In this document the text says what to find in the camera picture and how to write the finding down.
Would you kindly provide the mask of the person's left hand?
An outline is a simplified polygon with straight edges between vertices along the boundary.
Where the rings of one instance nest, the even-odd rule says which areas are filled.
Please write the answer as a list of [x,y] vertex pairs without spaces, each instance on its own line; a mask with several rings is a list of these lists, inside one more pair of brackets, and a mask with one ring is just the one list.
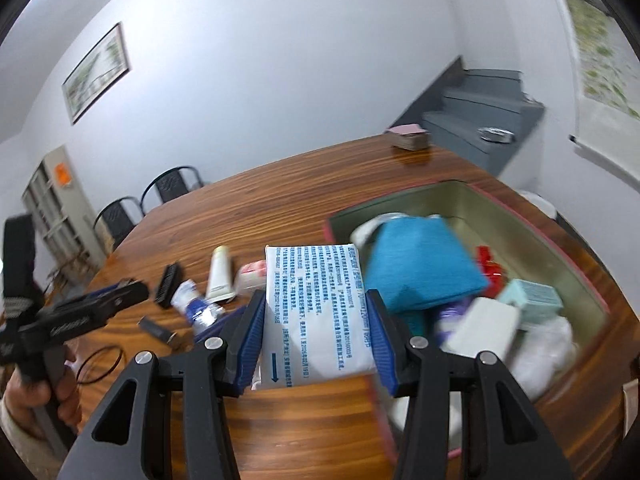
[[[64,373],[54,387],[58,399],[58,419],[77,434],[82,419],[80,391],[70,364],[76,362],[76,354],[65,346]],[[28,382],[16,368],[6,384],[2,396],[4,419],[1,427],[14,448],[27,443],[46,440],[35,418],[34,409],[46,406],[51,399],[51,388],[46,382]]]

